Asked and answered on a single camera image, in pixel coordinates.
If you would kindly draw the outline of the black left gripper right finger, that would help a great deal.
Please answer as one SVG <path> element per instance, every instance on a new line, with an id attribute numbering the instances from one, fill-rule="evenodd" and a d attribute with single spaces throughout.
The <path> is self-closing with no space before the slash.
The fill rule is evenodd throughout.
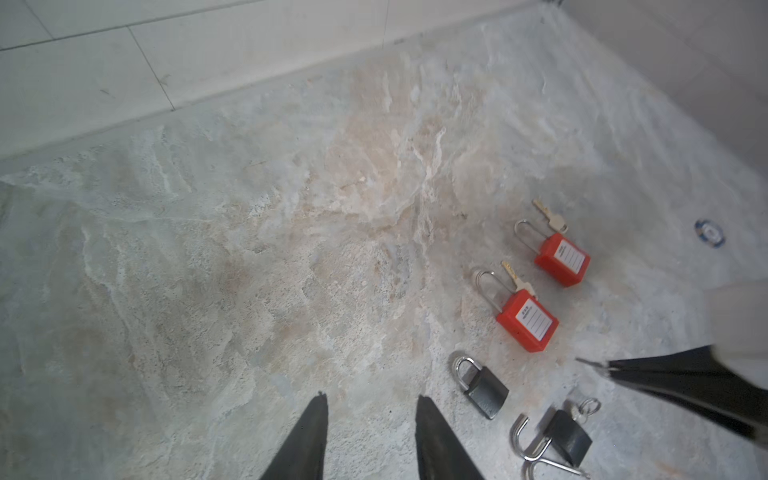
<path id="1" fill-rule="evenodd" d="M 430 397 L 418 397 L 415 422 L 420 479 L 483 479 Z"/>

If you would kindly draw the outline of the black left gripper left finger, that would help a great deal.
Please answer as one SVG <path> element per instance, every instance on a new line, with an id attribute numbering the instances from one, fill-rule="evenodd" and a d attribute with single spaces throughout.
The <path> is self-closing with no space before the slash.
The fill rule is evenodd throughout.
<path id="1" fill-rule="evenodd" d="M 261 479 L 321 480 L 328 422 L 327 395 L 319 392 L 310 400 Z"/>

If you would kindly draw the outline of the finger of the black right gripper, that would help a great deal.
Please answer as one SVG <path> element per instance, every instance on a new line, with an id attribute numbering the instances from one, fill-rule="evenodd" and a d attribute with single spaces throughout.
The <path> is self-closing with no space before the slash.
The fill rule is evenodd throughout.
<path id="1" fill-rule="evenodd" d="M 705 387 L 715 386 L 757 388 L 716 360 L 710 345 L 665 356 L 602 362 L 580 358 L 578 361 L 621 386 L 629 383 L 686 394 L 703 393 Z"/>
<path id="2" fill-rule="evenodd" d="M 667 401 L 767 449 L 767 391 L 746 386 L 705 387 L 703 393 L 679 393 L 624 383 L 624 387 Z"/>

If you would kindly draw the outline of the red padlock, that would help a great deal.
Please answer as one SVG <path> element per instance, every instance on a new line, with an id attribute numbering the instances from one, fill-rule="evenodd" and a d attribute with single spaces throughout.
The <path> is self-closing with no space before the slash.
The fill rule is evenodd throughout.
<path id="1" fill-rule="evenodd" d="M 496 281 L 509 296 L 501 306 L 481 284 L 485 277 Z M 559 327 L 559 320 L 527 292 L 515 293 L 492 270 L 479 270 L 474 276 L 478 293 L 491 306 L 496 321 L 528 352 L 543 352 Z"/>
<path id="2" fill-rule="evenodd" d="M 521 234 L 522 226 L 527 226 L 542 236 L 543 241 L 538 246 L 532 246 Z M 516 238 L 535 254 L 534 263 L 563 287 L 572 287 L 583 281 L 591 262 L 591 256 L 562 233 L 546 235 L 527 219 L 517 221 L 513 231 Z"/>

